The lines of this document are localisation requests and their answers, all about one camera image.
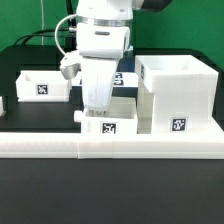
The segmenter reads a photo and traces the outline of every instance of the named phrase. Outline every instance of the large white box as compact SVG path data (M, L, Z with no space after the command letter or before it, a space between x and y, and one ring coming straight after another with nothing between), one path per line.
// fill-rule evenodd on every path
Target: large white box
M16 80L19 102L66 102L71 82L60 71L21 71Z
M136 56L135 72L140 77L139 123L148 125L145 130L203 133L214 128L217 71L190 55L159 55Z

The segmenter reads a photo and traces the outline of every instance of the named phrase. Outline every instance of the small white box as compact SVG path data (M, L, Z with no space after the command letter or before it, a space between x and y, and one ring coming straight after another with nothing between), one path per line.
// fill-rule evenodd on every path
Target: small white box
M75 120L81 122L82 134L137 134L137 110L134 98L112 97L106 112L97 114L84 109L81 119L75 111Z
M136 56L135 71L140 77L138 117L152 120L151 133L209 129L217 71L190 55Z
M21 71L16 80L19 102L66 102L71 82L60 71Z
M4 109L3 109L3 100L2 97L0 96L0 117L4 114Z

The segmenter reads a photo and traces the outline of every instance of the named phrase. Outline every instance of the black table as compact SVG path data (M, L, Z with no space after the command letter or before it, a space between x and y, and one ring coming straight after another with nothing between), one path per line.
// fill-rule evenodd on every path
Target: black table
M54 47L9 47L0 54L0 95L8 98L9 112L1 131L21 132L25 126L26 131L76 132L66 119L57 128L51 121L44 128L31 118L16 121L25 120L29 109L16 102L19 70L57 70L59 61ZM224 161L0 159L0 223L223 224Z

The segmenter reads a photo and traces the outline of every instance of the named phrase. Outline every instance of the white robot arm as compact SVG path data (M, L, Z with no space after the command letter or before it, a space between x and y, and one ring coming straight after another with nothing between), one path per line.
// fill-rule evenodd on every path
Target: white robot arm
M65 55L60 69L71 79L81 67L85 108L106 111L109 107L117 65L130 46L132 9L157 12L171 1L79 0L77 51Z

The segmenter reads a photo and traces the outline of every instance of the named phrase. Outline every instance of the white platform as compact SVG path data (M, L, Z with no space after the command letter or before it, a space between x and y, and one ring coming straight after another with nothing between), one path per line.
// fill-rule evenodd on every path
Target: white platform
M224 159L224 134L1 133L0 158Z

